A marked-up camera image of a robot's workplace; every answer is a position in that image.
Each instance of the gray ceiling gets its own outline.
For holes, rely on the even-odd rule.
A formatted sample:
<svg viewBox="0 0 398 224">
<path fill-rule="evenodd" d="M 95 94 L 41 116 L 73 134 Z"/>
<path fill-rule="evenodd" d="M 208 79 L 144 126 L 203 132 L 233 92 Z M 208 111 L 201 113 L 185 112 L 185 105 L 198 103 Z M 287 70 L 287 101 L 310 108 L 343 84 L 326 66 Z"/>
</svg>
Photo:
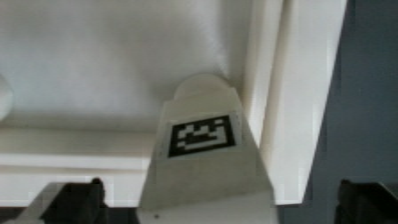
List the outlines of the gray ceiling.
<svg viewBox="0 0 398 224">
<path fill-rule="evenodd" d="M 0 0 L 8 125 L 155 131 L 182 80 L 242 84 L 251 1 Z"/>
</svg>

